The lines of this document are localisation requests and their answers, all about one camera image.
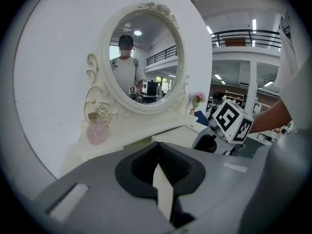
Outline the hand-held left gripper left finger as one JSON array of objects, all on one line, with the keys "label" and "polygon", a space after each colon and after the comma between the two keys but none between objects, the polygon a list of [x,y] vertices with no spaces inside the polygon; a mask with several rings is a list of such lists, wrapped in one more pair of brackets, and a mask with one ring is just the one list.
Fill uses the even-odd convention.
[{"label": "hand-held left gripper left finger", "polygon": [[154,142],[98,156],[49,185],[36,204],[67,234],[168,234],[153,176],[176,153]]}]

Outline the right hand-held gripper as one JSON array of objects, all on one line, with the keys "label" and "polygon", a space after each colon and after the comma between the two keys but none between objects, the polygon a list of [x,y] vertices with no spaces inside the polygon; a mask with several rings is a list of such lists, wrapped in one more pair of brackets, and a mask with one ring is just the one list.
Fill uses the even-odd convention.
[{"label": "right hand-held gripper", "polygon": [[225,100],[213,113],[209,126],[198,134],[192,149],[231,155],[244,144],[253,122],[241,107]]}]

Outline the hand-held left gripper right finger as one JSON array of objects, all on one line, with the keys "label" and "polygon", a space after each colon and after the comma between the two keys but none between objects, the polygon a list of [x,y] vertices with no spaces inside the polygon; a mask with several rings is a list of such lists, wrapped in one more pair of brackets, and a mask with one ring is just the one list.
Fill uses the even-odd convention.
[{"label": "hand-held left gripper right finger", "polygon": [[253,158],[223,156],[172,143],[200,161],[205,178],[179,203],[193,221],[158,224],[160,234],[260,234],[293,203],[312,171],[312,133],[299,131],[258,148]]}]

